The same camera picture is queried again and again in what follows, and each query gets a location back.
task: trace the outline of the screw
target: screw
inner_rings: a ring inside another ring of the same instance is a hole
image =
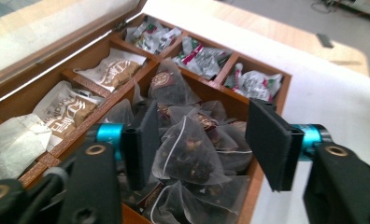
[[[79,209],[72,218],[73,224],[95,224],[97,223],[97,214],[92,208]]]

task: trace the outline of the foil packet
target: foil packet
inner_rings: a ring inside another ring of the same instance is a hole
[[[248,98],[272,102],[281,87],[281,74],[268,76],[262,72],[250,71],[238,77],[238,89],[235,92]]]
[[[169,30],[155,19],[147,17],[138,27],[127,29],[125,41],[151,54],[160,54],[173,44],[181,33],[177,27]]]
[[[232,52],[228,49],[205,47],[201,42],[184,36],[182,52],[173,61],[201,77],[213,79],[231,55]]]
[[[243,64],[242,63],[237,63],[235,65],[235,68],[232,72],[231,75],[229,75],[226,80],[225,80],[225,83],[223,84],[223,86],[229,88],[229,89],[232,89],[232,90],[238,90],[238,78],[241,77],[243,74]]]

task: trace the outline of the mesh tea bag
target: mesh tea bag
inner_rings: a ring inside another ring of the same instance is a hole
[[[241,132],[242,136],[246,136],[246,130],[247,130],[247,123],[245,121],[241,120],[235,120],[228,123],[232,127],[236,128],[239,132]]]
[[[133,122],[133,119],[134,115],[130,101],[124,99],[109,109],[100,119],[100,123],[123,123],[129,125]]]
[[[209,112],[209,116],[216,120],[219,124],[226,121],[226,111],[221,101],[208,101],[202,103],[201,110]]]
[[[143,216],[152,223],[229,224],[236,214],[228,209],[198,200],[181,183],[165,187]]]
[[[0,179],[17,178],[46,151],[51,130],[35,114],[0,125]]]
[[[221,126],[209,131],[207,136],[218,151],[232,151],[238,148],[237,142]]]
[[[184,183],[183,186],[198,200],[239,215],[249,188],[249,176],[234,175],[231,178],[231,181],[219,185]]]
[[[146,97],[143,97],[141,95],[141,90],[139,89],[139,85],[138,83],[135,82],[135,94],[133,96],[132,106],[135,106],[139,102],[145,101],[146,99],[147,99]]]
[[[228,181],[221,161],[201,126],[188,117],[170,128],[156,153],[152,173],[194,184]]]
[[[183,79],[176,64],[169,60],[161,63],[152,79],[149,98],[156,99],[160,105],[192,105],[201,101]]]
[[[252,151],[246,142],[244,134],[231,125],[222,125],[220,128],[238,145],[238,147],[231,150],[218,151],[223,169],[234,172],[244,171],[252,158]]]

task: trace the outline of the floor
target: floor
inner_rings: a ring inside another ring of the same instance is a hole
[[[313,34],[326,34],[336,42],[362,51],[370,70],[370,18],[339,7],[329,8],[320,0],[223,0],[266,18]]]

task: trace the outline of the white surface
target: white surface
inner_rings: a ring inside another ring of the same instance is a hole
[[[337,144],[370,164],[370,78],[197,14],[186,5],[149,0],[144,12],[291,74],[283,118],[289,123],[324,125]],[[302,195],[310,163],[299,164],[292,192],[272,193],[263,183],[252,223],[307,223]]]

